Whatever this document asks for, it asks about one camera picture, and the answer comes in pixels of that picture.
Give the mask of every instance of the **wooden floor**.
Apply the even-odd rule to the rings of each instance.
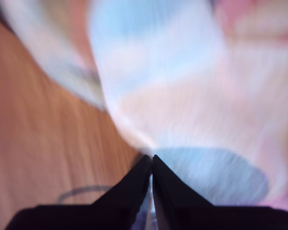
[[[137,157],[106,113],[50,80],[0,24],[0,230],[21,208],[114,185]],[[63,202],[92,203],[103,193]]]

